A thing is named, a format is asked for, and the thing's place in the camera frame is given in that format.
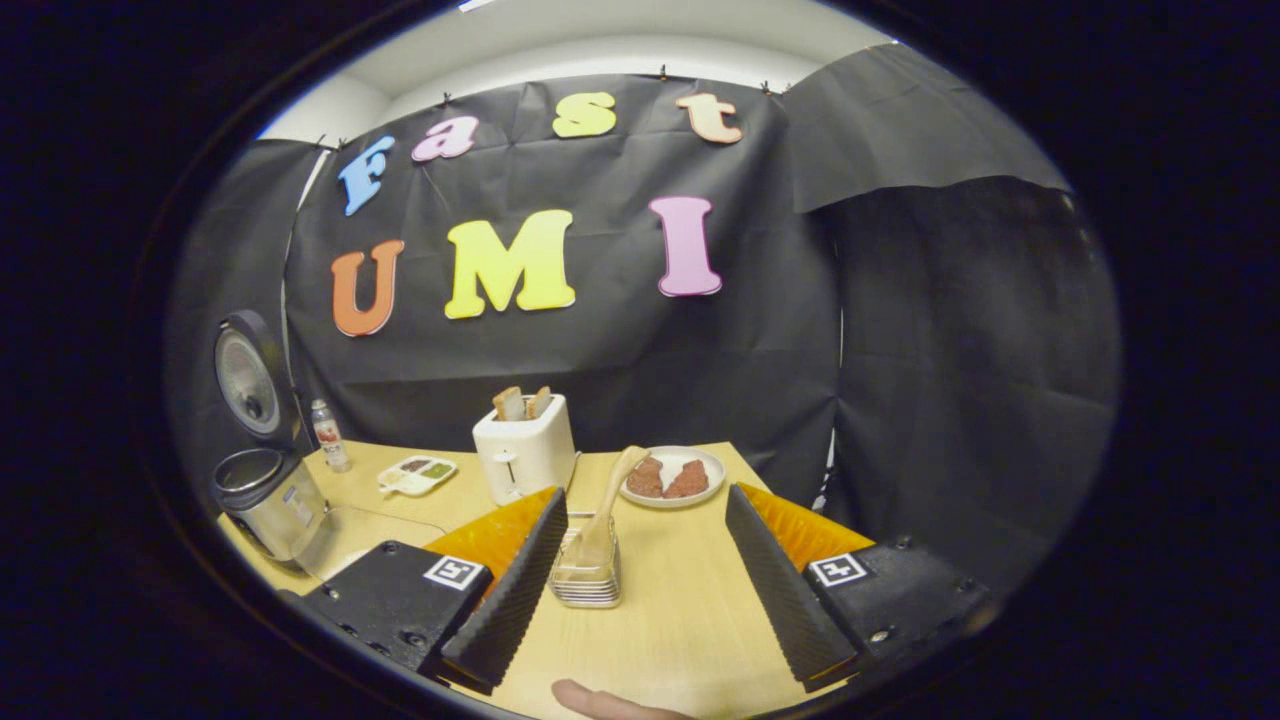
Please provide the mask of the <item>black backdrop cloth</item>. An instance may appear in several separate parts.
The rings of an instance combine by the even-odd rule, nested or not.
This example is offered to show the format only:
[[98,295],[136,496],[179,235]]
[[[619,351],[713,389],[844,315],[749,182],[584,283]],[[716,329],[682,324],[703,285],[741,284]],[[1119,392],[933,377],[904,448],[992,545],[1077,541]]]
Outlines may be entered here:
[[901,44],[780,96],[586,76],[472,94],[321,159],[250,145],[169,300],[163,382],[201,486],[246,443],[218,324],[262,318],[294,407],[470,451],[507,386],[579,451],[727,441],[777,493],[913,536],[993,589],[1052,550],[1117,411],[1082,202],[977,88]]

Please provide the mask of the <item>white toaster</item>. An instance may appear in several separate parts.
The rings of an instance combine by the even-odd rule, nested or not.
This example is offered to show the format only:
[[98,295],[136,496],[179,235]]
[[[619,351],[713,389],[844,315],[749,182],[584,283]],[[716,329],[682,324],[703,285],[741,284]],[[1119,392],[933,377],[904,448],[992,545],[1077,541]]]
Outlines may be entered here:
[[532,420],[507,421],[493,409],[472,429],[490,498],[499,506],[548,487],[568,489],[579,460],[563,395]]

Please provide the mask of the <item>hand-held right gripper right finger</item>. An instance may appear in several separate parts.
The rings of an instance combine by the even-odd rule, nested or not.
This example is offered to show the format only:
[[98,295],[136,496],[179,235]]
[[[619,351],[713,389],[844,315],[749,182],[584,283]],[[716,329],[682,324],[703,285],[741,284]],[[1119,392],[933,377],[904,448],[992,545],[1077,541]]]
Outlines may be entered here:
[[995,605],[983,583],[914,539],[876,543],[754,486],[732,486],[724,523],[808,691],[908,673]]

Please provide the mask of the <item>clear chopstick holder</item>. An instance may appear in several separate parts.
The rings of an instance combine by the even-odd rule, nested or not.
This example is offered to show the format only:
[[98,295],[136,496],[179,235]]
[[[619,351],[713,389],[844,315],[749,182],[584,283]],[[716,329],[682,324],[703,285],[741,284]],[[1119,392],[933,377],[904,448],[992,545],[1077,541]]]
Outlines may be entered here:
[[591,519],[593,512],[568,512],[568,527],[547,578],[547,587],[568,607],[613,609],[622,600],[621,552],[614,523],[608,523],[612,547],[605,565],[584,566],[568,560],[571,542]]

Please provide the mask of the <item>white divided sauce dish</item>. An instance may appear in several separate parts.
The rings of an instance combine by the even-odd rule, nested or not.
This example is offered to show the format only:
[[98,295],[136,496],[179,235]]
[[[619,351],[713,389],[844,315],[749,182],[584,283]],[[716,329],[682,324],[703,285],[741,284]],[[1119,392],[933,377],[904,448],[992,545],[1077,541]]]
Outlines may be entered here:
[[443,457],[410,456],[378,474],[379,492],[420,497],[449,480],[458,465]]

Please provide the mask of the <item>wooden spoon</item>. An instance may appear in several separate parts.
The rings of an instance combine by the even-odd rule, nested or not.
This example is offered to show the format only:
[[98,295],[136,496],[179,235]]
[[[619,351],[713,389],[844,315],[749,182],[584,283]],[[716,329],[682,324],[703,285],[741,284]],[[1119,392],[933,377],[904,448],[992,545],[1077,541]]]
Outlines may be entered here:
[[614,461],[605,493],[594,516],[579,530],[564,548],[564,561],[575,577],[586,577],[590,582],[599,577],[611,564],[612,538],[611,518],[620,489],[630,473],[650,456],[650,450],[628,446]]

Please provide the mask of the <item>black silver rice cooker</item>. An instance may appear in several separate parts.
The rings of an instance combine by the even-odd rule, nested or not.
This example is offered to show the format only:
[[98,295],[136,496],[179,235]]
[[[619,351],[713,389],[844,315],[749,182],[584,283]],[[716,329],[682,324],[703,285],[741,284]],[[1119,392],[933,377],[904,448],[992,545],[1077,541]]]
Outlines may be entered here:
[[300,447],[305,430],[284,351],[259,313],[233,311],[218,323],[212,370],[227,411],[251,441],[212,470],[214,498],[262,556],[302,571],[329,502]]

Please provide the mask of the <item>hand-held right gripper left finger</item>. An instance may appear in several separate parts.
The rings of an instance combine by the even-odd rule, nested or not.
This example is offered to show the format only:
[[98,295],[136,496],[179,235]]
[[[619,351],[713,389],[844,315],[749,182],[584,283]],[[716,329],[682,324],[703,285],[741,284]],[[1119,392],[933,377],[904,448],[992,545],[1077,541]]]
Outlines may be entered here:
[[568,524],[553,486],[425,547],[384,539],[285,602],[421,676],[490,694],[541,598]]

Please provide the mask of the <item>white plate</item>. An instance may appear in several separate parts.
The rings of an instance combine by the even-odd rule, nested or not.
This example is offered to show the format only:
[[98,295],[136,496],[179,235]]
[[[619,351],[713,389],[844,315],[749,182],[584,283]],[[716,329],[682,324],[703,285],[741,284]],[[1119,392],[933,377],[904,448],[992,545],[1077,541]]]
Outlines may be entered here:
[[707,451],[704,448],[695,448],[691,446],[681,445],[660,445],[649,448],[650,456],[657,459],[663,469],[660,471],[660,478],[664,483],[664,488],[680,474],[682,465],[695,459],[704,461],[707,466],[707,473],[710,480],[710,487],[707,492],[698,496],[687,498],[644,498],[630,493],[625,488],[625,483],[620,489],[620,496],[627,501],[645,506],[649,509],[662,509],[662,510],[675,510],[696,506],[710,498],[713,498],[726,483],[727,470],[724,462],[716,454]]

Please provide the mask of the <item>small clear bottle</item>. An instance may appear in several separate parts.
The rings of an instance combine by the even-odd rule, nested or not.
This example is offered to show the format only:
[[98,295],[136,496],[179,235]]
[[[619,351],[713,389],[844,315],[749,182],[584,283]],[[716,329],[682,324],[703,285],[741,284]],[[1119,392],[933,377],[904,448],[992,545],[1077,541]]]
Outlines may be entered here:
[[310,421],[326,465],[335,473],[349,471],[352,461],[346,450],[344,438],[337,418],[325,400],[314,398],[311,401]]

